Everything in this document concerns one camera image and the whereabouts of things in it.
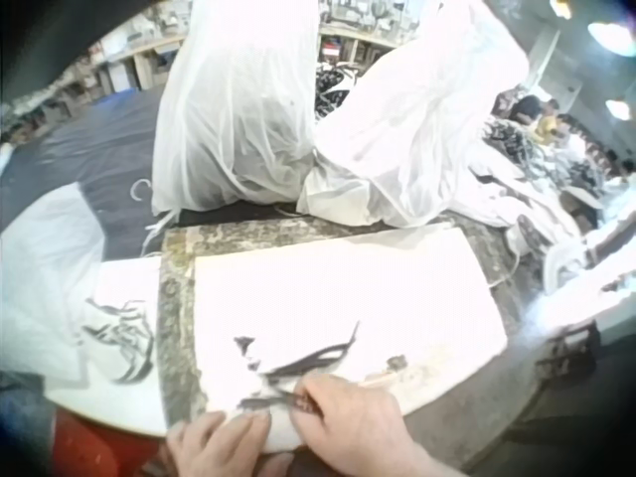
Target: red object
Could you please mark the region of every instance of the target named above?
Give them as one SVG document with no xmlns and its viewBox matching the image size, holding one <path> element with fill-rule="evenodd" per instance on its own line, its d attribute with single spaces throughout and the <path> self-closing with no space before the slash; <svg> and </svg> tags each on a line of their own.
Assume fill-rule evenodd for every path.
<svg viewBox="0 0 636 477">
<path fill-rule="evenodd" d="M 160 444 L 159 439 L 103 427 L 58 408 L 53 468 L 63 477 L 132 477 Z"/>
</svg>

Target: table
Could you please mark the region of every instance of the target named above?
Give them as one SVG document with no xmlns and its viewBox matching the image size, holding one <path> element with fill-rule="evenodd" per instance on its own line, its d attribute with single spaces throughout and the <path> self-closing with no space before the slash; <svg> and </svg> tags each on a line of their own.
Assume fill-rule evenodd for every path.
<svg viewBox="0 0 636 477">
<path fill-rule="evenodd" d="M 501 278 L 513 266 L 514 258 L 504 245 L 503 231 L 452 213 L 444 213 L 439 220 L 450 221 L 464 231 L 489 282 Z M 260 222 L 168 231 L 163 244 L 157 327 L 160 385 L 168 424 L 198 415 L 207 402 L 199 386 L 194 349 L 192 281 L 196 256 L 352 237 L 387 229 L 382 224 L 349 228 L 312 217 L 279 216 Z M 493 289 L 511 351 L 480 371 L 466 386 L 460 385 L 407 418 L 414 437 L 436 457 L 452 465 L 468 461 L 517 417 L 538 388 L 534 360 L 529 356 L 542 338 L 532 333 L 533 323 L 526 323 L 525 319 L 526 310 L 541 287 L 534 275 L 534 265 L 524 261 L 512 281 Z M 438 434 L 423 432 L 422 420 L 439 429 Z M 444 426 L 457 427 L 457 432 L 442 432 Z"/>
<path fill-rule="evenodd" d="M 118 53 L 105 60 L 107 63 L 108 72 L 110 74 L 110 80 L 112 81 L 115 92 L 120 92 L 130 88 L 130 83 L 127 79 L 127 73 L 125 63 L 132 59 L 137 77 L 139 79 L 139 87 L 142 90 L 150 89 L 155 85 L 153 79 L 152 68 L 148 59 L 147 53 L 166 48 L 171 45 L 176 45 L 177 48 L 181 48 L 185 34 L 174 35 L 157 40 L 150 40 L 140 44 L 131 44 L 127 50 Z"/>
</svg>

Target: white plastic bag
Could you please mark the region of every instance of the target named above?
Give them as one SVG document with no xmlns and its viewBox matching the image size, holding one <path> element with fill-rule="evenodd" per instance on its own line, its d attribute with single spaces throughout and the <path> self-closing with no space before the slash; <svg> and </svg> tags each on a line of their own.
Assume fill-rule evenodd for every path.
<svg viewBox="0 0 636 477">
<path fill-rule="evenodd" d="M 415 227 L 448 207 L 495 97 L 523 80 L 528 61 L 481 1 L 444 2 L 435 15 L 318 124 L 299 212 Z"/>
<path fill-rule="evenodd" d="M 155 213 L 295 201 L 313 164 L 315 0 L 196 0 L 161 99 Z"/>
<path fill-rule="evenodd" d="M 79 185 L 42 196 L 0 240 L 0 370 L 80 379 L 79 331 L 104 235 Z"/>
</svg>

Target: hand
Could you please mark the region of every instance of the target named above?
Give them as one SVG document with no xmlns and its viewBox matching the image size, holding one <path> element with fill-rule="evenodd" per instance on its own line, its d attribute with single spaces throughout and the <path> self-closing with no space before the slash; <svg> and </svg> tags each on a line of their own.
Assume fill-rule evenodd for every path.
<svg viewBox="0 0 636 477">
<path fill-rule="evenodd" d="M 296 388 L 323 417 L 293 410 L 296 430 L 322 460 L 353 477 L 428 475 L 426 451 L 411 439 L 396 399 L 330 375 L 304 378 Z"/>
<path fill-rule="evenodd" d="M 178 477 L 251 477 L 269 434 L 268 413 L 242 414 L 223 425 L 222 412 L 203 414 L 191 424 L 179 422 L 168 431 L 167 467 Z M 258 477 L 282 477 L 291 454 L 269 459 Z"/>
</svg>

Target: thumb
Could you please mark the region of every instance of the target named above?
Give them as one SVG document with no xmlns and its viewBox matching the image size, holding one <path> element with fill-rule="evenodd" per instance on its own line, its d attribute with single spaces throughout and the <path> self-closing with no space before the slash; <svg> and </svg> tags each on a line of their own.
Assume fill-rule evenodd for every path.
<svg viewBox="0 0 636 477">
<path fill-rule="evenodd" d="M 291 453 L 274 455 L 263 464 L 257 477 L 285 477 L 292 460 L 294 454 Z"/>
</svg>

